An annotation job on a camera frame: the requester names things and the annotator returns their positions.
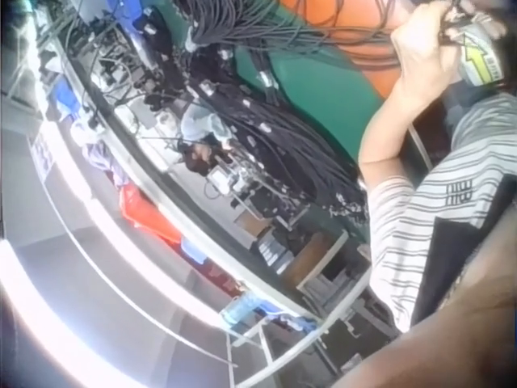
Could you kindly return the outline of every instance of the yellow arrow sticker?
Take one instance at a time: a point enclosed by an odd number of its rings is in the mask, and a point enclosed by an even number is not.
[[[464,35],[464,46],[465,60],[473,64],[483,83],[491,83],[494,79],[486,63],[486,51],[466,34]]]

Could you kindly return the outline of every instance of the bundle of cables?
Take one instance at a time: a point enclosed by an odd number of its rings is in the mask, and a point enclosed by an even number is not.
[[[354,161],[287,108],[233,84],[190,85],[192,93],[234,129],[235,137],[290,197],[314,203],[358,223],[367,220]]]
[[[292,13],[280,16],[279,0],[174,0],[193,26],[191,39],[195,44],[234,44],[253,50],[311,55],[321,61],[349,66],[345,61],[321,50],[323,46],[339,46],[363,70],[397,67],[394,51],[366,55],[347,47],[359,45],[390,45],[386,27],[394,0],[375,0],[380,22],[375,27],[336,26],[345,0],[335,0],[332,16],[318,25],[309,26],[296,14],[305,16],[307,0],[297,0]]]

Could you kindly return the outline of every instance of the person sitting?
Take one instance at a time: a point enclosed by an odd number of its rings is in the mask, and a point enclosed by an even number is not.
[[[217,164],[216,157],[228,161],[232,131],[221,118],[194,99],[183,113],[179,126],[182,140],[178,151],[188,170],[207,176]]]
[[[359,152],[370,285],[404,334],[334,388],[515,386],[517,98],[473,102],[418,187],[398,157],[411,123],[460,82],[460,47],[439,44],[450,5],[421,5],[392,34],[401,77]]]

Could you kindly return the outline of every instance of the white striped shirt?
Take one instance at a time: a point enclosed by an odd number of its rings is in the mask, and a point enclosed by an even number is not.
[[[481,228],[504,175],[517,175],[517,98],[507,94],[471,109],[452,152],[418,188],[396,176],[369,194],[370,285],[402,332],[410,329],[437,217]]]

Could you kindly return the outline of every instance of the red cloth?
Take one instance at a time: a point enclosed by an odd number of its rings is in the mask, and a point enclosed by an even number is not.
[[[140,189],[133,183],[126,184],[120,189],[119,201],[122,214],[135,226],[163,238],[168,243],[181,242],[181,233],[142,196]]]

